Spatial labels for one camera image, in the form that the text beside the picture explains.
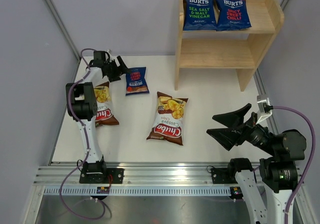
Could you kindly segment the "blue Burts chilli bag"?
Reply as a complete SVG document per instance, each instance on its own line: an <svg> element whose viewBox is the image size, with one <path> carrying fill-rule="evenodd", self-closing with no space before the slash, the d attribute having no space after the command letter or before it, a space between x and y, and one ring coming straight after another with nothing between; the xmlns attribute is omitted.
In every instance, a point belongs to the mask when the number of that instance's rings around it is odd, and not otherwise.
<svg viewBox="0 0 320 224"><path fill-rule="evenodd" d="M215 0L219 10L217 31L251 28L246 0Z"/></svg>
<svg viewBox="0 0 320 224"><path fill-rule="evenodd" d="M135 94L149 94L149 88L146 82L146 67L134 67L129 69L126 78L126 96Z"/></svg>

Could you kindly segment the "large Chuba cassava chips bag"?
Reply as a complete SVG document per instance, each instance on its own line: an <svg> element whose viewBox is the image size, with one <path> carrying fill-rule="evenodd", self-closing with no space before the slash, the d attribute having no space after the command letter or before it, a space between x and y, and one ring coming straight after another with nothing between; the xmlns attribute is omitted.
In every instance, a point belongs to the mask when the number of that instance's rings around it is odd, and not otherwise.
<svg viewBox="0 0 320 224"><path fill-rule="evenodd" d="M174 98L158 91L155 118L147 139L165 140L182 146L187 102L187 98Z"/></svg>

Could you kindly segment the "blue Burts sea salt bag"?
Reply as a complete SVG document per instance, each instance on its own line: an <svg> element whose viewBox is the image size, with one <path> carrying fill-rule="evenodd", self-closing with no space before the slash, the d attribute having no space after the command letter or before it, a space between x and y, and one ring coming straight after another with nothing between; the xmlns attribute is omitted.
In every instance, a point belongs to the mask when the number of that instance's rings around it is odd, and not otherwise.
<svg viewBox="0 0 320 224"><path fill-rule="evenodd" d="M184 0L184 31L217 30L214 0Z"/></svg>

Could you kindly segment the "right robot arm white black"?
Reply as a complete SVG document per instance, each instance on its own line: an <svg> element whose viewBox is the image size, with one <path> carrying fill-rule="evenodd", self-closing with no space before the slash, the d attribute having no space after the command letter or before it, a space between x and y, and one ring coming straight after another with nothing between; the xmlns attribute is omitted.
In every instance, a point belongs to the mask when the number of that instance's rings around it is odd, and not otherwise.
<svg viewBox="0 0 320 224"><path fill-rule="evenodd" d="M305 158L307 141L298 130L291 129L276 135L260 125L261 120L272 115L274 106L262 103L259 112L251 113L245 121L245 114L250 108L251 104L247 104L237 111L214 115L213 120L224 125L224 128L208 129L207 134L228 151L249 142L270 155L267 159L260 159L258 168L267 202L261 197L255 170L248 158L230 159L223 169L211 167L212 182L238 184L250 223L291 224L290 211L300 180L296 161Z"/></svg>

